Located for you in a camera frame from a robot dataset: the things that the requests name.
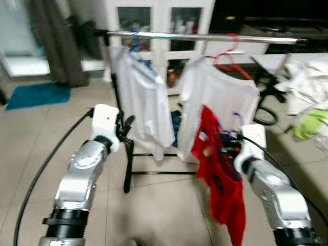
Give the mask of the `white work table black legs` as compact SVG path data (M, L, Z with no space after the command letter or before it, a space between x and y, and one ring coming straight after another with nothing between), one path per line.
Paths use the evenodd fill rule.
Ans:
M258 108L270 114L272 120L266 121L255 118L254 121L261 125L275 125L279 122L279 117L274 110L263 105L264 99L268 96L274 97L279 103L288 105L288 94L277 87L282 85L282 82L289 78L286 71L285 64L291 61L293 53L288 54L264 54L255 55L252 60L258 65L262 71L257 82L261 79L267 78L269 82L265 83L265 89L261 91L261 99L258 103Z

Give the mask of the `red t-shirt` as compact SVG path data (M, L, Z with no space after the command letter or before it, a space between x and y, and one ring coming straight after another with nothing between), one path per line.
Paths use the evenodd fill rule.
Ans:
M243 181L232 166L232 158L223 150L223 130L218 117L208 106L200 112L200 123L191 153L199 162L196 176L210 188L210 213L223 223L232 246L243 246L246 213Z

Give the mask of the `glass balcony door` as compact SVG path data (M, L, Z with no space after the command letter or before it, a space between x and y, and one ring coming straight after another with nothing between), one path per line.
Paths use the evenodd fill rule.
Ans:
M45 76L51 72L33 32L27 0L0 0L0 63L11 77Z

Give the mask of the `purple wire hanger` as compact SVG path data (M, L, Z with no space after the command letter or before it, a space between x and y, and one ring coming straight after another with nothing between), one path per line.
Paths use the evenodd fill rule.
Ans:
M244 124L243 116L238 112L233 112L232 115L235 118L233 129L239 131Z

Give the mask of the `black clothes rack steel rail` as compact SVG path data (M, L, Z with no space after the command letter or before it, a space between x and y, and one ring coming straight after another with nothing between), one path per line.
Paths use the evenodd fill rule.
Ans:
M117 77L112 64L112 57L110 52L110 37L112 36L127 36L133 37L132 31L108 31L108 30L94 30L94 35L101 39L101 50L107 56L106 63L110 66L108 72L110 73L113 94L116 98L116 105L119 113L124 115L124 120L127 119L124 114L124 108L121 105L121 96L119 93L119 86ZM173 39L173 40L187 40L188 42L233 42L234 38L227 34L170 34L170 33L157 33L157 32L138 32L139 37L145 37L148 39ZM242 43L274 43L278 45L292 45L292 46L304 46L307 45L308 39L293 39L285 37L262 37L262 36L238 36L239 42ZM175 174L175 175L192 175L194 172L174 172L174 171L134 171L133 159L134 157L152 157L152 154L135 154L134 153L134 141L133 145L125 145L127 168L125 171L124 184L122 185L122 191L128 194L131 185L133 184L134 175L143 174Z

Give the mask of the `white garment green blue patches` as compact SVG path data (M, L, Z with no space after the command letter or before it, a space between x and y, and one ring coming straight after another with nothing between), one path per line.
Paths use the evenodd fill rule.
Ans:
M327 141L328 139L328 111L311 109L294 117L293 136L300 140Z

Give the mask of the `red hanger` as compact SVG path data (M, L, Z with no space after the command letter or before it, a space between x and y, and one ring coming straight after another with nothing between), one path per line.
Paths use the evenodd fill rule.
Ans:
M233 40L233 46L226 51L221 52L220 54L217 54L215 56L205 56L206 58L211 58L213 59L213 65L222 70L223 72L238 72L241 77L243 77L244 80L252 80L253 78L246 72L243 68L241 68L239 65L237 65L234 62L234 58L230 54L230 52L234 51L237 49L239 45L239 38L236 33L228 33L227 35L232 36L234 38ZM227 65L225 64L220 64L219 60L225 56L228 58L229 63Z

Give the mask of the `white t-shirt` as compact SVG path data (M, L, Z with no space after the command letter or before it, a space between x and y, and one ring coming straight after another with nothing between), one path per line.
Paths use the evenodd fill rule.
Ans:
M187 62L176 88L180 92L179 100L182 103L177 155L184 162L196 162L191 149L203 106L213 110L222 129L233 130L235 118L232 113L238 112L243 116L243 125L252 124L260 99L259 90L253 80L227 75L206 57L193 58Z
M122 110L134 116L128 137L161 161L174 142L167 85L127 47L111 47Z

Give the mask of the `teal floor mat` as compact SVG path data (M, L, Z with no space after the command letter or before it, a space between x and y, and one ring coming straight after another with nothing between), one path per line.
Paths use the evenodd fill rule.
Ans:
M5 110L59 105L67 103L71 94L72 89L70 87L64 87L56 83L21 85L12 92Z

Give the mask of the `grey curtain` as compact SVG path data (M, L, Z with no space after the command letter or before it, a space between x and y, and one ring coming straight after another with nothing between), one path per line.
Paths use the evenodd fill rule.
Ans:
M28 0L33 30L49 64L49 77L61 86L86 87L80 51L56 0Z

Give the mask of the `white glass-door cabinet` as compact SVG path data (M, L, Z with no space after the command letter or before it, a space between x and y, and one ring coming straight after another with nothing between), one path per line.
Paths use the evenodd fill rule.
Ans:
M107 27L110 31L159 32L173 34L207 34L215 0L104 0ZM215 56L228 51L234 63L251 62L251 56L265 54L267 43L213 42L212 40L170 40L133 36L113 36L110 47L130 47L138 44L139 58L168 83L169 95L177 95L174 89L187 61L202 55Z

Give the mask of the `blue hanger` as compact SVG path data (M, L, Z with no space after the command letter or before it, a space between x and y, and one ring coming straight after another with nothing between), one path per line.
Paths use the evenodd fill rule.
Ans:
M130 29L134 34L133 44L129 47L128 55L134 59L134 61L138 62L139 64L143 65L144 67L148 68L153 75L157 75L155 70L152 68L151 64L147 59L143 59L143 57L138 54L140 52L140 37L137 35L138 29L131 28Z

